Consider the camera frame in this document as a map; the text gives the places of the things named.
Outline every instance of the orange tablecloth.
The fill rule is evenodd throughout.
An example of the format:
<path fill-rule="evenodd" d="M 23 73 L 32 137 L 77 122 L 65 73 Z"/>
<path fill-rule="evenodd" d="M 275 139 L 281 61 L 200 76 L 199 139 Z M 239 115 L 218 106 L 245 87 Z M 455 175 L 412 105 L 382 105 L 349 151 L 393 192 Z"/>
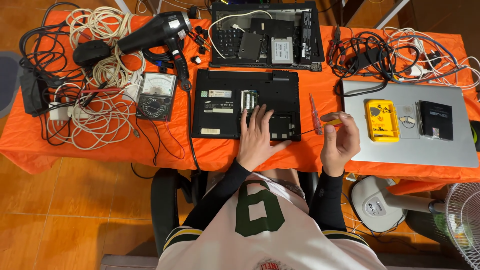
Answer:
<path fill-rule="evenodd" d="M 57 24 L 65 19 L 68 12 L 51 12 L 47 19 L 48 24 Z M 136 16 L 132 19 L 132 30 L 145 24 L 150 17 Z M 210 20 L 192 20 L 195 27 L 201 25 L 208 28 Z M 333 36 L 334 27 L 321 26 L 322 41 L 324 51 L 328 49 L 328 42 Z M 365 29 L 353 29 L 355 33 Z M 384 36 L 382 30 L 371 30 Z M 351 32 L 347 28 L 342 29 L 342 39 L 350 38 Z M 459 60 L 466 58 L 463 41 L 460 35 L 449 34 L 430 34 L 434 39 L 442 43 Z M 70 48 L 68 37 L 59 38 L 66 49 L 66 55 L 69 58 L 69 65 L 66 69 L 78 68 L 71 61 L 72 49 Z M 41 44 L 39 50 L 48 49 L 51 44 Z M 197 55 L 198 46 L 190 39 L 185 41 L 184 54 L 187 59 Z M 191 82 L 195 88 L 196 71 L 198 68 L 207 68 L 210 55 L 200 55 L 202 63 L 195 65 L 189 62 Z M 137 68 L 140 64 L 136 58 L 126 58 L 125 63 L 129 67 Z M 245 71 L 266 71 L 263 69 L 248 68 L 222 68 L 222 70 L 245 70 Z M 157 67 L 147 63 L 146 71 L 155 72 Z M 309 71 L 297 71 L 299 74 L 300 87 L 300 109 L 302 131 L 313 128 L 311 118 L 311 106 L 309 93 L 313 93 L 317 110 L 319 114 L 325 114 L 331 111 L 340 110 L 340 99 L 333 93 L 333 85 L 338 78 L 333 75 L 330 67 L 323 63 L 323 72 L 313 73 Z M 472 83 L 470 71 L 462 70 L 458 73 L 459 81 L 466 84 Z M 375 80 L 374 78 L 365 78 L 355 76 L 354 80 Z M 172 119 L 169 128 L 176 139 L 185 149 L 186 156 L 183 160 L 178 160 L 169 155 L 164 148 L 160 148 L 157 158 L 158 167 L 170 167 L 176 169 L 194 169 L 188 138 L 187 138 L 187 93 L 177 88 L 175 95 Z M 471 120 L 480 120 L 480 109 L 475 100 L 475 90 L 465 90 L 465 99 L 467 100 L 467 111 Z M 149 138 L 153 139 L 156 145 L 156 136 L 150 125 L 145 120 L 139 120 L 139 125 L 147 133 Z M 166 147 L 174 154 L 180 154 L 180 148 L 170 137 L 166 130 L 164 122 L 156 122 L 160 136 Z M 120 133 L 125 134 L 126 129 L 121 129 Z M 277 153 L 259 166 L 257 170 L 267 170 L 272 168 L 296 168 L 304 172 L 319 171 L 322 167 L 320 162 L 320 151 L 323 146 L 323 136 L 317 136 L 314 132 L 302 136 L 301 142 L 292 143 L 287 149 Z M 79 145 L 91 145 L 95 139 L 91 135 L 80 134 L 76 137 Z M 193 145 L 196 156 L 202 170 L 215 171 L 226 170 L 233 158 L 236 156 L 239 146 L 238 140 L 221 139 L 193 139 Z M 2 137 L 0 139 L 0 152 L 9 158 L 16 165 L 29 173 L 39 173 L 51 167 L 58 157 L 80 157 L 101 161 L 128 161 L 138 162 L 147 165 L 152 164 L 152 149 L 144 136 L 136 138 L 130 135 L 126 140 L 119 143 L 112 143 L 96 150 L 79 150 L 71 144 L 64 144 L 59 147 L 51 146 L 40 137 L 40 121 L 31 115 L 25 114 L 21 91 L 18 92 L 12 111 L 6 123 Z M 392 187 L 391 191 L 395 194 L 404 194 L 417 191 L 433 190 L 447 183 L 473 182 L 478 181 L 480 169 L 441 167 L 409 164 L 392 164 L 378 162 L 350 161 L 345 170 L 362 175 L 378 175 L 384 177 L 397 177 L 402 179 L 400 184 Z"/>

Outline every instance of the nfl logo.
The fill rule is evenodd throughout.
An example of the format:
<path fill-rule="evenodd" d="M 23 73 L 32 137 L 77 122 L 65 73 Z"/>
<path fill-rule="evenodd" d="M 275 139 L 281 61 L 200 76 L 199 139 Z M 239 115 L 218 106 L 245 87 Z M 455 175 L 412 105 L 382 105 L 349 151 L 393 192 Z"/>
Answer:
<path fill-rule="evenodd" d="M 280 270 L 280 268 L 278 268 L 276 263 L 268 261 L 262 264 L 262 270 Z"/>

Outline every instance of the person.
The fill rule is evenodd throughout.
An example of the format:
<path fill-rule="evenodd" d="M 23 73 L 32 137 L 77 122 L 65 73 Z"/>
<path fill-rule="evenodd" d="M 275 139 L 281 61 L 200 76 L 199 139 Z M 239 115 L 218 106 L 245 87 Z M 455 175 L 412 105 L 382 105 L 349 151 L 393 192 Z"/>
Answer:
<path fill-rule="evenodd" d="M 321 117 L 324 122 L 340 119 L 343 126 L 324 128 L 323 168 L 309 208 L 295 183 L 252 172 L 291 143 L 270 145 L 273 110 L 265 111 L 265 104 L 257 105 L 248 127 L 243 112 L 236 159 L 167 237 L 157 269 L 385 269 L 361 236 L 347 232 L 343 219 L 344 165 L 360 151 L 352 116 L 332 112 Z"/>

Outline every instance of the black arm sleeve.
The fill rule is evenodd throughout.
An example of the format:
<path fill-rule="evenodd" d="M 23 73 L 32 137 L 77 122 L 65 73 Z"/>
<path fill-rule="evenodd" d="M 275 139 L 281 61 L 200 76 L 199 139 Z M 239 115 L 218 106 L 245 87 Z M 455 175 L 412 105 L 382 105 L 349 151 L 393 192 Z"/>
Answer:
<path fill-rule="evenodd" d="M 202 231 L 205 230 L 222 206 L 240 188 L 243 181 L 251 173 L 238 164 L 237 159 L 234 159 L 221 181 L 198 202 L 190 214 L 188 214 L 183 225 Z"/>
<path fill-rule="evenodd" d="M 324 172 L 320 174 L 308 215 L 317 222 L 320 230 L 347 231 L 343 219 L 342 197 L 343 175 L 331 177 Z"/>

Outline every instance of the hand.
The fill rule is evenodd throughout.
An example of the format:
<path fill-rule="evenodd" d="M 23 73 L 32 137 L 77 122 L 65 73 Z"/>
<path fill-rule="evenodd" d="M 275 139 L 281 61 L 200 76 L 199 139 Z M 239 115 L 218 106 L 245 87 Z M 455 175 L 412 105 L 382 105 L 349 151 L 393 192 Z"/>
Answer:
<path fill-rule="evenodd" d="M 320 117 L 323 122 L 340 119 L 343 126 L 338 131 L 332 125 L 324 128 L 324 148 L 320 160 L 324 172 L 332 177 L 343 175 L 345 164 L 360 152 L 360 133 L 353 117 L 342 111 L 331 112 Z"/>
<path fill-rule="evenodd" d="M 280 150 L 285 149 L 292 141 L 283 141 L 275 146 L 270 145 L 268 121 L 273 110 L 265 113 L 267 105 L 255 106 L 250 124 L 247 127 L 247 110 L 243 110 L 240 121 L 240 148 L 237 162 L 249 171 L 264 163 Z"/>

